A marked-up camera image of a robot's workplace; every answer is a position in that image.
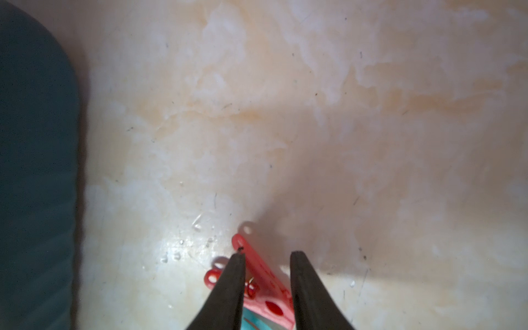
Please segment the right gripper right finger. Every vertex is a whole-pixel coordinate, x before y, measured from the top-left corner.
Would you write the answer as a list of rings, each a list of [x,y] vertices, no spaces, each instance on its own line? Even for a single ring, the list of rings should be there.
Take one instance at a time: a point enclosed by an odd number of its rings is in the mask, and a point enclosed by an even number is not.
[[[290,270],[297,329],[354,329],[338,309],[304,252],[291,253]]]

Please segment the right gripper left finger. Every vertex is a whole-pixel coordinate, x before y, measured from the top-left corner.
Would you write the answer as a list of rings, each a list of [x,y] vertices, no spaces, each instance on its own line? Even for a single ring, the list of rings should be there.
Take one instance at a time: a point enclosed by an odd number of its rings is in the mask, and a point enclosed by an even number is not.
[[[246,282],[246,256],[231,256],[210,296],[187,329],[240,329]]]

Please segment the red clothespin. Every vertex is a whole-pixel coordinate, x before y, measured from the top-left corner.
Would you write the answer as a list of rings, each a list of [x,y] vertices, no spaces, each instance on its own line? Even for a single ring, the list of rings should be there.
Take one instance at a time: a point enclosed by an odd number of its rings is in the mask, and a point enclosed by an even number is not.
[[[285,329],[293,329],[295,316],[290,290],[242,235],[236,234],[232,237],[232,247],[236,253],[240,252],[246,256],[243,309],[249,309]],[[203,281],[211,291],[222,272],[221,268],[213,268],[206,272]]]

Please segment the teal plastic storage box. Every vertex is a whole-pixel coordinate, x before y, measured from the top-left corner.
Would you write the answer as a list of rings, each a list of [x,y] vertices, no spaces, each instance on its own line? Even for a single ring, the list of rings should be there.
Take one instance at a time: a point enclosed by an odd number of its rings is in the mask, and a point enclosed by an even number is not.
[[[71,327],[79,112],[63,48],[2,1],[2,329]]]

